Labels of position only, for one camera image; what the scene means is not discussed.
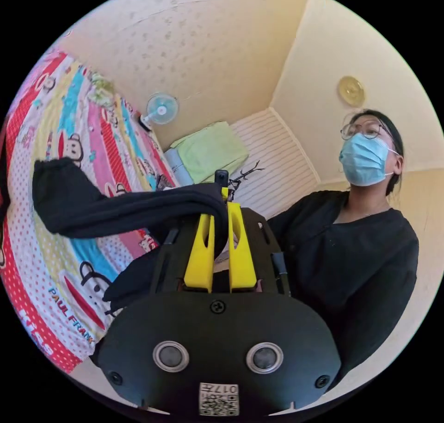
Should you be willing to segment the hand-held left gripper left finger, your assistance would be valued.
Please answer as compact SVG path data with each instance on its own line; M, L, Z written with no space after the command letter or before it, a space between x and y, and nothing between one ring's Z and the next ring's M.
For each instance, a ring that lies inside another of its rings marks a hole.
M215 256L215 220L202 214L191 248L184 284L188 289L203 289L210 293L213 282Z

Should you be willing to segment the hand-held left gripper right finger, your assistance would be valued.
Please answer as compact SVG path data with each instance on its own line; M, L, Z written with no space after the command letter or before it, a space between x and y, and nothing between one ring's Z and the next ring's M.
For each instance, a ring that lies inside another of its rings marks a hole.
M228 202L228 254L230 291L253 289L257 284L240 204Z

